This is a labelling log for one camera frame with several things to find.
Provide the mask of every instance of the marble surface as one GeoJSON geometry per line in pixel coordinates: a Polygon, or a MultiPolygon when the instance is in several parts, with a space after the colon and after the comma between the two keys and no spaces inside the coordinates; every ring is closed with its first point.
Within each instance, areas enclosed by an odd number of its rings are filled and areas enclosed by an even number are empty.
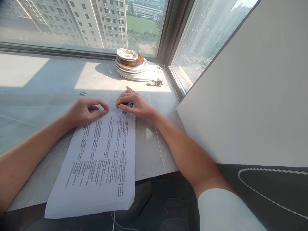
{"type": "MultiPolygon", "coordinates": [[[[121,77],[114,61],[0,53],[0,66],[0,154],[62,115],[79,97],[101,98],[111,111],[119,111],[115,100],[126,86],[184,130],[175,110],[179,101],[165,70],[157,69],[157,78],[166,82],[158,88],[121,77]]],[[[73,132],[49,151],[9,210],[47,202],[73,132]]],[[[158,129],[136,118],[136,181],[177,170],[158,129]]]]}

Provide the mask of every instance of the cable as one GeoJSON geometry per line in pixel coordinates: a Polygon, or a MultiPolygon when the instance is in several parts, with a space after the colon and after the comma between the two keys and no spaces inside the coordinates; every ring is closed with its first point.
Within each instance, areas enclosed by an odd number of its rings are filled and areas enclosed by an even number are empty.
{"type": "Polygon", "coordinates": [[[125,228],[125,227],[119,225],[119,223],[116,222],[116,214],[115,214],[115,211],[113,211],[113,214],[115,215],[114,217],[112,216],[112,212],[110,211],[110,215],[111,215],[111,217],[112,217],[112,219],[113,219],[113,226],[114,226],[115,223],[116,223],[116,224],[117,224],[120,228],[122,228],[122,229],[133,230],[133,231],[140,231],[140,230],[138,230],[138,229],[125,228]]]}
{"type": "Polygon", "coordinates": [[[270,168],[243,168],[243,169],[241,169],[241,170],[239,170],[239,171],[237,172],[237,177],[241,180],[241,182],[242,182],[243,184],[245,184],[248,188],[250,188],[250,189],[253,190],[254,192],[258,193],[260,196],[264,197],[265,199],[269,200],[270,202],[274,203],[275,205],[278,205],[279,207],[281,207],[281,208],[283,208],[283,209],[285,209],[285,210],[287,210],[287,211],[289,211],[289,212],[291,212],[291,213],[294,213],[294,214],[296,214],[296,215],[299,215],[300,217],[303,217],[303,218],[305,218],[305,219],[308,220],[308,217],[307,217],[307,216],[304,216],[304,215],[302,215],[302,214],[300,214],[300,213],[297,213],[297,212],[295,212],[295,211],[292,211],[291,209],[288,209],[288,208],[286,208],[286,207],[284,207],[284,206],[278,204],[277,202],[275,202],[275,201],[271,200],[270,198],[264,196],[263,194],[259,193],[257,190],[253,189],[253,188],[250,187],[248,184],[246,184],[246,183],[242,180],[242,178],[241,178],[241,173],[244,172],[244,171],[269,171],[269,172],[284,172],[284,173],[295,173],[295,174],[308,175],[307,172],[304,172],[304,171],[299,172],[299,171],[284,170],[284,169],[283,169],[283,170],[280,170],[280,169],[270,169],[270,168]]]}

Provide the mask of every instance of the paper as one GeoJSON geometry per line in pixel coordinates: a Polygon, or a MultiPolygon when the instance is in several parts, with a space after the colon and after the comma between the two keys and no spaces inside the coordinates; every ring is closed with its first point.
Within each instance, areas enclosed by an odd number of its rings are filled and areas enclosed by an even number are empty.
{"type": "Polygon", "coordinates": [[[45,218],[128,210],[135,196],[135,116],[109,112],[76,129],[45,218]]]}

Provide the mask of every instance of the right hand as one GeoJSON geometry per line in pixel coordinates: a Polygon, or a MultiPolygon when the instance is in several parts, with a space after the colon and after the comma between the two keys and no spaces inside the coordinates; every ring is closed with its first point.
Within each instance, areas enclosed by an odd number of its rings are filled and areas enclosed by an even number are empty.
{"type": "Polygon", "coordinates": [[[151,107],[138,93],[133,89],[126,87],[119,98],[116,100],[116,107],[120,108],[122,111],[131,113],[135,116],[147,119],[153,119],[153,117],[158,113],[156,109],[151,107]],[[132,102],[135,104],[135,108],[123,105],[122,103],[132,102]]]}

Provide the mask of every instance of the stack of plates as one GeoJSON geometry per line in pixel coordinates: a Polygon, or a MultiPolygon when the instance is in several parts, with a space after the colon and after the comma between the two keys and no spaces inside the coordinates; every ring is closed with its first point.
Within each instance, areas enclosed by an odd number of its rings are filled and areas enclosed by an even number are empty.
{"type": "Polygon", "coordinates": [[[115,67],[119,75],[137,81],[150,81],[154,78],[147,73],[147,60],[136,51],[120,48],[116,51],[115,67]]]}

